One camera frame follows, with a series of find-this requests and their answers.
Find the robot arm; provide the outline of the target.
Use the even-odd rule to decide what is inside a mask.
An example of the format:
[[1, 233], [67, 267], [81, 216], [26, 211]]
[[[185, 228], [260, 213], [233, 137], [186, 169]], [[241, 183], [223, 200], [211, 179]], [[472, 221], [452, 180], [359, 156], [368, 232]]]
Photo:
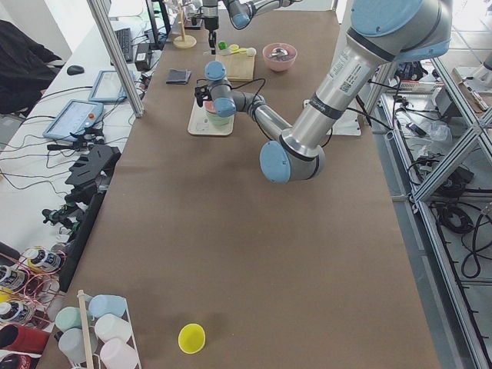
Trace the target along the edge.
[[[208, 31], [209, 52], [205, 55], [216, 55], [217, 51], [217, 30], [219, 29], [219, 10], [217, 0], [199, 1], [198, 10], [191, 15], [192, 18], [199, 18], [204, 22], [204, 28]], [[236, 30], [242, 30], [249, 26], [251, 20], [256, 15], [261, 15], [279, 8], [287, 8], [296, 1], [277, 0], [277, 1], [222, 1], [228, 13], [228, 18]]]
[[212, 101], [216, 114], [245, 112], [271, 140], [260, 152], [262, 173], [271, 182], [308, 180], [324, 168], [322, 141], [377, 67], [442, 56], [449, 49], [450, 1], [355, 1], [347, 44], [293, 125], [258, 94], [231, 87], [225, 66], [205, 66], [206, 85], [194, 95], [202, 106]]

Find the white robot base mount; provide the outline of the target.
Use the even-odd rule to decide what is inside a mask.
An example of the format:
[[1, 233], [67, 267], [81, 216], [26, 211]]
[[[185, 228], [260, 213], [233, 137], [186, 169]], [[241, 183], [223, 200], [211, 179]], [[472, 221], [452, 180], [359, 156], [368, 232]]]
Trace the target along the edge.
[[333, 135], [361, 134], [356, 112], [344, 111], [339, 119], [334, 120], [311, 104], [310, 100], [304, 100], [303, 106], [304, 110], [298, 117], [295, 128], [300, 128], [311, 140], [319, 142], [323, 136], [329, 135], [329, 131]]

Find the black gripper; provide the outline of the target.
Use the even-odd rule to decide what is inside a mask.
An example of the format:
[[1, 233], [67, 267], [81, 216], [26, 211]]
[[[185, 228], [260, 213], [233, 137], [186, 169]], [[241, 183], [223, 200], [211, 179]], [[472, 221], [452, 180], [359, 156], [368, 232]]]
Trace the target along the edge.
[[200, 7], [198, 17], [204, 21], [204, 27], [208, 31], [208, 42], [211, 54], [216, 55], [217, 33], [219, 17], [217, 7]]
[[198, 107], [203, 107], [206, 101], [213, 101], [209, 90], [209, 83], [198, 79], [194, 87], [194, 97]]

